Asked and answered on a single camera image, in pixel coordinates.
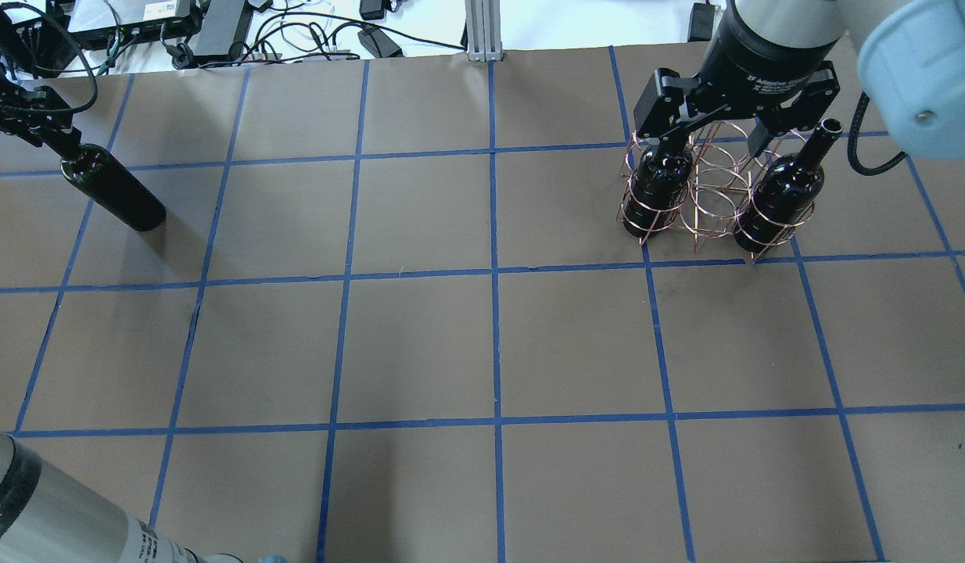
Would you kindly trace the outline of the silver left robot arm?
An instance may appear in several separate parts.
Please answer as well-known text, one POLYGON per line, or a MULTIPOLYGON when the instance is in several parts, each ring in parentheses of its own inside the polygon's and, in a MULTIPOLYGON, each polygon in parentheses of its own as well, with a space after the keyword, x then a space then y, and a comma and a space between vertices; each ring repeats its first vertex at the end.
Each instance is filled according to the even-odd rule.
MULTIPOLYGON (((0 133, 60 158, 65 179, 135 231, 167 210, 104 147, 84 143, 77 109, 49 86, 29 90, 0 67, 0 133)), ((235 562, 198 554, 156 531, 0 430, 0 562, 235 562)))

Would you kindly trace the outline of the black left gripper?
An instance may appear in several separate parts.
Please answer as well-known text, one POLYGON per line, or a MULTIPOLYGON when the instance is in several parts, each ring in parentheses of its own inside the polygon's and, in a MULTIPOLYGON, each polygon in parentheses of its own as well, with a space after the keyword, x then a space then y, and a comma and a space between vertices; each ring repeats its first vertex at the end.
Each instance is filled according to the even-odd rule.
POLYGON ((0 65, 0 133, 31 145, 46 144, 61 160, 79 160, 82 132, 73 126, 68 108, 52 87, 28 90, 7 79, 0 65))

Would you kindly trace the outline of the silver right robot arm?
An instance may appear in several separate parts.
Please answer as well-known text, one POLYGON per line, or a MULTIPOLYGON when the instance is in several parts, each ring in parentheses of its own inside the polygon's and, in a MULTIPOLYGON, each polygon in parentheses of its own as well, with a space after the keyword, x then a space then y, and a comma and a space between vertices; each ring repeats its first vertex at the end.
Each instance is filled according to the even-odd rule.
POLYGON ((839 84, 827 57, 849 36, 864 94, 905 153, 965 158, 965 1, 729 1, 698 73, 658 68, 633 111, 638 138, 686 138, 757 118, 748 149, 808 131, 839 84))

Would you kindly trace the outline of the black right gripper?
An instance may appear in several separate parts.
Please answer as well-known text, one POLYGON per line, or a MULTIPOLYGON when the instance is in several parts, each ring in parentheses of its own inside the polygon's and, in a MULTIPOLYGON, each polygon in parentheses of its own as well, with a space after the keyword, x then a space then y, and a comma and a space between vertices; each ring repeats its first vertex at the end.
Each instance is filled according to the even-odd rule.
POLYGON ((811 131, 840 86, 828 55, 845 31, 834 1, 729 1, 698 72, 658 68, 633 110, 648 147, 682 153, 690 133, 721 120, 755 119, 748 153, 811 131))

